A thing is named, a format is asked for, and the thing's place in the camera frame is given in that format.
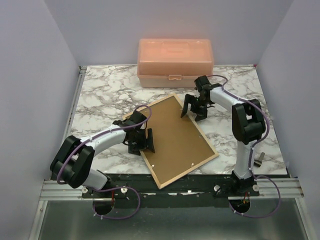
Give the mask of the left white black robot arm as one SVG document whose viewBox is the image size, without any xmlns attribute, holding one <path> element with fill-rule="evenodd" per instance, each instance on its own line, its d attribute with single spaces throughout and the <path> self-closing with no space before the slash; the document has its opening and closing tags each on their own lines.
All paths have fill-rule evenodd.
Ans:
<svg viewBox="0 0 320 240">
<path fill-rule="evenodd" d="M 107 197 L 111 185 L 105 174 L 92 169 L 94 157 L 119 144 L 126 145 L 132 155 L 139 156 L 143 150 L 154 153 L 153 131 L 147 128 L 149 119 L 150 116 L 135 110 L 129 118 L 116 120 L 94 135 L 84 138 L 68 136 L 50 165 L 58 184 L 67 184 L 74 189 L 80 186 L 93 188 L 99 197 Z"/>
</svg>

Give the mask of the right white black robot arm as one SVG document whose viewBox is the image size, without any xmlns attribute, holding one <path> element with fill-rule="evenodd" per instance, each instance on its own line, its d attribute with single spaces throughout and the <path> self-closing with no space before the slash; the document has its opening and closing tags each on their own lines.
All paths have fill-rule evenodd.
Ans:
<svg viewBox="0 0 320 240">
<path fill-rule="evenodd" d="M 246 179 L 253 177 L 255 145 L 261 142 L 270 130 L 270 123 L 261 109 L 259 100 L 247 100 L 225 89 L 225 84 L 211 84 L 206 75 L 198 77 L 195 89 L 199 96 L 186 94 L 180 117 L 188 110 L 196 115 L 195 121 L 202 121 L 208 116 L 208 108 L 217 104 L 231 112 L 232 133 L 237 140 L 237 156 L 232 172 L 237 177 L 230 183 L 230 191 L 241 196 L 248 190 Z"/>
</svg>

